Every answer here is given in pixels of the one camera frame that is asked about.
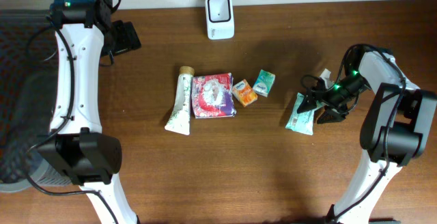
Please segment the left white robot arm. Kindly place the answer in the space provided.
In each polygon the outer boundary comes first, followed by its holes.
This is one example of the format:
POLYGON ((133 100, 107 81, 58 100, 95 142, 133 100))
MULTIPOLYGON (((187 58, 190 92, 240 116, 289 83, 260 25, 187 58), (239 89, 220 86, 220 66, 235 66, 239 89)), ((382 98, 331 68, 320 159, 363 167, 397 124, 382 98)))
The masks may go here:
POLYGON ((47 21, 59 53, 57 97, 49 134, 33 146, 61 176, 89 197, 101 223, 138 223, 119 171, 119 139, 104 135, 98 112, 101 57, 137 50, 141 42, 130 22, 112 21, 113 0, 54 0, 47 21))

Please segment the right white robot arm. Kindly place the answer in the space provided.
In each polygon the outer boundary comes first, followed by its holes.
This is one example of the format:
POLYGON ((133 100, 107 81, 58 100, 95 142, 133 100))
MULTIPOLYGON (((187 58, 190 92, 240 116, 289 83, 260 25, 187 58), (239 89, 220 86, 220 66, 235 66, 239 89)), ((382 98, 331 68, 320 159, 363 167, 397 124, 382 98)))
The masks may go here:
POLYGON ((324 107, 317 123, 342 122, 359 96, 371 90, 374 100, 361 126, 358 168, 324 223, 369 223, 388 183, 412 159, 422 155, 436 111, 436 93, 421 89, 399 69, 391 50, 370 44, 350 46, 334 81, 317 76, 297 109, 324 107))

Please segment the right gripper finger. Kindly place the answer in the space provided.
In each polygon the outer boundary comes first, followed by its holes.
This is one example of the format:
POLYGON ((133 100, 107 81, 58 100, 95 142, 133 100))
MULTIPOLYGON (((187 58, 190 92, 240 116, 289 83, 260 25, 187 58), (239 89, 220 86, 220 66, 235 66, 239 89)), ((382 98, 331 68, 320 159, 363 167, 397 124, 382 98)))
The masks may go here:
POLYGON ((334 109, 325 109, 325 111, 317 119, 317 124, 327 124, 327 123, 337 123, 342 122, 346 116, 342 113, 337 112, 334 109))
POLYGON ((318 100, 314 94, 306 94, 297 108, 297 113, 305 113, 319 109, 318 100))

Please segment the red purple tissue pack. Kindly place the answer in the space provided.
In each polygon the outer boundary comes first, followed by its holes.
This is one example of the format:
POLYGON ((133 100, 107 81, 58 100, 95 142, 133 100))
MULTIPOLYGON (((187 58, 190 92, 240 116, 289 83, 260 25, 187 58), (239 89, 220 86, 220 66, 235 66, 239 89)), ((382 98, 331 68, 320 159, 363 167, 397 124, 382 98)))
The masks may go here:
POLYGON ((199 118, 234 117, 233 76, 230 72, 196 76, 192 80, 191 102, 194 116, 199 118))

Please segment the white bamboo print tube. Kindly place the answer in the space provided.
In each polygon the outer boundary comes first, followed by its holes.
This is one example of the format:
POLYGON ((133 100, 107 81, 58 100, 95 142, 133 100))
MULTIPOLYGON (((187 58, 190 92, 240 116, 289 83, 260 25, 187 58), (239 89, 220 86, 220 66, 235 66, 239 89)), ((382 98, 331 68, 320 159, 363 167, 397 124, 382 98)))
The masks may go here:
POLYGON ((182 135, 190 135, 191 85, 195 70, 190 66, 180 68, 175 103, 165 130, 182 135))

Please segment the teal small tissue pack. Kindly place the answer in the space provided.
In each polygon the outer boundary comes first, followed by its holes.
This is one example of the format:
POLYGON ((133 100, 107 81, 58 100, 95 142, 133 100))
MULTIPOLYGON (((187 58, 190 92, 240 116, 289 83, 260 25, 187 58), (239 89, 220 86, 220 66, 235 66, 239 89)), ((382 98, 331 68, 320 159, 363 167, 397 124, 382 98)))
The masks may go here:
POLYGON ((276 76, 265 70, 260 70, 258 78, 253 85, 253 91, 264 97, 268 97, 276 76))

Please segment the mint green wipes pack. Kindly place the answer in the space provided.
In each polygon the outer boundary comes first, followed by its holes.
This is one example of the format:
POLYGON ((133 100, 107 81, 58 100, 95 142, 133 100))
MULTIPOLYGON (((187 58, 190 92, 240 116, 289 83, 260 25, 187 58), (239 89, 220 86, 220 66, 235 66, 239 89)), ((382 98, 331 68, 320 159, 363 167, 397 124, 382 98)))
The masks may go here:
POLYGON ((314 113, 322 107, 320 102, 316 102, 316 108, 298 113, 298 107, 302 104, 304 96, 301 93, 297 93, 296 101, 292 110, 292 114, 285 125, 285 127, 294 132, 299 132, 304 135, 313 135, 313 122, 314 113))

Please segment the orange small tissue pack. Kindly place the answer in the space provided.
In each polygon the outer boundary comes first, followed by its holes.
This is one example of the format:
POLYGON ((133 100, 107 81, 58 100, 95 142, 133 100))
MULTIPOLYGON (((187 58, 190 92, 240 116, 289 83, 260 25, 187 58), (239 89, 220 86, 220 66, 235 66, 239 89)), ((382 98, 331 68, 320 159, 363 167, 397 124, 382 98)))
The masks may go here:
POLYGON ((244 107, 257 101, 257 94, 253 91, 246 79, 236 83, 232 87, 232 93, 238 102, 244 107))

